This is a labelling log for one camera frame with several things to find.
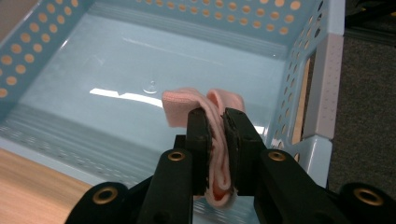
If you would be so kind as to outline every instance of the plastic basket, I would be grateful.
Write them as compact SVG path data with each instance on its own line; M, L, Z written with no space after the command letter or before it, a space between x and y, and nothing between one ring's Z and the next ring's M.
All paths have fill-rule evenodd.
M298 154L324 186L343 32L338 0L40 1L0 45L0 147L90 184L131 187L185 132L168 127L162 91L221 88L244 97L265 145ZM314 52L304 140L293 145ZM196 222L257 222L251 198L227 211L199 200L194 212Z

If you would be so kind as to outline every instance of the pink cloth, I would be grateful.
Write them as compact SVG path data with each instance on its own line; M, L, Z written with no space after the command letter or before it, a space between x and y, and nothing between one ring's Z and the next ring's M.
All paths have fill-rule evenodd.
M212 132L209 188L205 197L212 206L226 207L232 202L233 186L221 115L226 107L245 111L244 101L238 94L219 89L210 90L206 97L193 88L163 93L163 109L171 127L187 127L189 112L198 107L205 111Z

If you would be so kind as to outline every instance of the circular hole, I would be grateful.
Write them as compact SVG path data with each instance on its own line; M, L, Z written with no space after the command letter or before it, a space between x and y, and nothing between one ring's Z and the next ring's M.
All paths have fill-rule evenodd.
M290 83L290 87L291 87L291 88L294 86L294 82L295 82L295 80L293 79L293 80L291 81L291 83Z
M243 6L242 7L242 11L246 14L248 14L250 12L250 6Z
M178 5L178 9L180 10L180 11L186 11L186 5L184 5L184 4L180 4L180 5Z
M13 44L11 45L11 51L14 53L21 53L22 47L19 44Z
M312 31L312 29L311 29L311 27L309 27L308 31L306 32L307 37L309 37L311 35L311 31Z
M282 27L279 30L279 33L282 34L282 35L286 35L288 32L289 32L288 27Z
M285 133L286 132L286 124L284 124L283 126L282 126L282 133Z
M0 98L4 98L8 95L8 91L4 88L0 88Z
M380 206L384 204L384 200L382 199L382 197L370 189L354 189L353 194L363 203L367 203L373 206Z
M297 161L297 162L300 161L300 153L296 153L296 154L294 155L294 160Z
M12 64L12 58L9 55L4 55L3 57L1 57L1 63L5 64L5 65L10 65Z
M215 18L216 18L217 20L221 20L222 14L221 14L220 12L216 12L216 13L215 13Z
M224 4L221 0L216 1L216 7L223 7L223 6L224 6Z
M37 33L39 30L39 27L38 27L37 23L35 23L35 22L30 23L29 28L31 31L33 31L35 33Z
M72 14L72 9L70 7L65 7L64 14L66 14L67 16L70 16Z
M167 2L166 5L170 8L170 9L174 9L175 8L175 4L173 2Z
M43 34L43 35L41 36L41 40L42 40L43 42L45 42L45 43L48 43L48 42L50 42L50 36L47 35L47 34Z
M300 1L294 1L294 2L292 2L292 3L290 4L290 8L291 8L292 10L297 10L297 9L300 8L300 6L301 6Z
M323 7L323 1L321 1L321 2L319 3L318 11L320 11L322 7Z
M273 161L284 161L286 159L285 155L281 152L272 151L268 153L268 157Z
M32 63L35 61L35 56L32 54L25 54L24 59L27 63Z
M56 32L58 32L58 27L57 27L55 24L51 24L51 25L49 26L49 30L50 30L52 33L56 33Z
M254 21L253 27L256 29L259 29L260 27L262 27L262 23L260 21Z
M78 7L78 0L72 0L72 6Z
M13 85L17 84L17 79L15 77L8 77L6 80L6 83L9 86L13 86Z
M236 3L235 2L231 2L230 4L228 4L228 8L232 11L236 10Z
M158 211L153 217L154 222L159 224L168 223L170 219L171 215L166 211Z
M320 27L315 31L315 37L317 37L320 34Z
M248 24L248 19L247 18L241 18L241 20L239 20L239 23L241 23L241 25L247 25Z
M169 155L168 155L168 159L170 161L182 161L182 160L184 160L184 158L186 158L186 155L184 155L184 153L178 152L178 151L174 151L172 153L169 153Z
M285 0L275 0L275 5L277 7L283 7L284 4L285 4Z
M270 17L273 20L277 20L277 19L279 19L279 13L278 12L272 12Z
M33 45L33 50L37 53L41 52L43 50L43 47L40 44L34 44Z
M25 67L23 64L18 64L18 65L15 67L15 71L16 71L18 74L24 74L24 73L26 72L26 67Z
M119 192L114 187L104 187L95 192L92 200L96 204L106 204L116 199L118 194Z
M156 0L155 4L157 4L157 6L162 7L163 6L163 0Z
M294 21L294 16L293 15L287 15L286 17L285 17L285 22L286 23L291 23L291 22L293 22Z
M30 42L30 35L28 35L28 34L26 34L26 33L21 34L21 40L22 40L24 43L29 43L29 42Z
M64 16L63 15L59 15L56 20L59 22L59 24L64 24Z
M320 23L320 21L321 21L321 17L322 17L322 15L321 15L321 13L318 15L318 17L317 17L317 24L319 24Z
M38 19L39 19L41 22L47 22L47 20L48 20L47 15L44 14L44 13L38 14Z
M291 93L291 94L289 95L288 102L290 102L292 99L293 99L293 93Z
M197 7L192 7L190 9L190 11L191 11L192 14L197 14L198 13L198 8Z
M209 12L208 9L202 10L202 14L204 14L205 17L209 17L210 16L210 12Z
M55 6L52 3L47 4L47 11L49 13L54 13L55 12Z
M258 17L262 17L262 16L264 16L264 14L265 14L265 11L264 11L263 8L257 8L257 10L256 10L256 15L257 15Z
M267 25L267 31L272 32L272 31L274 31L274 29L275 29L275 26L273 24Z
M229 21L229 22L235 21L235 16L229 15L229 16L227 17L227 21Z

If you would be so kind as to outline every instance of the brass screw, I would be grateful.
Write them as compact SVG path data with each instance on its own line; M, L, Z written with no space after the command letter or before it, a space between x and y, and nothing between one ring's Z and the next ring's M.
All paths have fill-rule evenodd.
M381 206L382 204L384 204L384 199L382 199L381 196L379 196L377 193L375 193L370 189L365 189L365 188L354 189L353 194L362 202L373 206Z
M286 159L285 155L280 152L272 151L268 153L268 156L271 158L273 161L284 161Z
M92 197L92 200L96 204L110 203L117 198L118 194L119 192L114 187L104 187L96 191Z
M178 151L169 153L169 155L168 155L168 159L170 161L182 161L182 160L184 160L184 158L186 158L186 155L184 155L184 153L178 152Z

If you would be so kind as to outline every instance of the wooden table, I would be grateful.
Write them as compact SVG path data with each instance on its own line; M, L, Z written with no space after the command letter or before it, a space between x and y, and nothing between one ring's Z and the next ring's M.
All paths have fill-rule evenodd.
M0 223L64 223L90 187L0 148Z

